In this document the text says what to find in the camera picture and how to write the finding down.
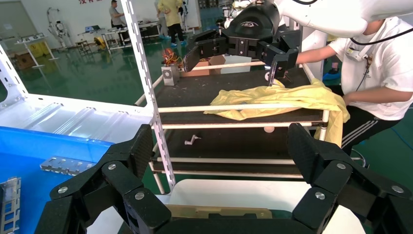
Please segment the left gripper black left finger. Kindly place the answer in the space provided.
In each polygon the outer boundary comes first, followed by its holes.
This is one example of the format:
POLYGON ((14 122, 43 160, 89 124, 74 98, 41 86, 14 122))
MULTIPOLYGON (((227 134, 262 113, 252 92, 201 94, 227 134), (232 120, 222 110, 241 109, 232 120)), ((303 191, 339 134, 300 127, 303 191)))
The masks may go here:
POLYGON ((142 182, 152 156, 152 130, 113 144, 91 168, 55 186, 35 229, 37 234, 85 234, 114 207, 134 234, 164 234, 170 210, 142 182))

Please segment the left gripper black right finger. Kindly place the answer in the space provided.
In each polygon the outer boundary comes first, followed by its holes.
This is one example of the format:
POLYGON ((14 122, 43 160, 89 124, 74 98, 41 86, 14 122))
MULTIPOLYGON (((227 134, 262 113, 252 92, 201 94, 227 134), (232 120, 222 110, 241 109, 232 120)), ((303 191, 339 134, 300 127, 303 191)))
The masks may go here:
POLYGON ((310 189, 292 218, 320 234, 339 206, 349 209, 375 234, 413 231, 413 194, 405 186, 354 162, 336 144, 311 137, 290 124, 287 149, 310 189))

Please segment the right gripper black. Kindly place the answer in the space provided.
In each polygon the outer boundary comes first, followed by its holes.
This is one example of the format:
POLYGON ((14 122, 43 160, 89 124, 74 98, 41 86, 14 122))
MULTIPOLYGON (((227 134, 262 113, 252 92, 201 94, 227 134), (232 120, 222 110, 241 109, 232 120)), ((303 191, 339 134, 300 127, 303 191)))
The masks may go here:
POLYGON ((268 1, 249 4, 219 33, 207 30, 188 39, 183 69, 190 72, 201 59, 223 54, 250 57, 270 66, 268 85, 279 81, 292 86, 285 73, 296 66, 301 44, 300 30, 280 32, 276 42, 273 37, 280 23, 278 8, 268 1))

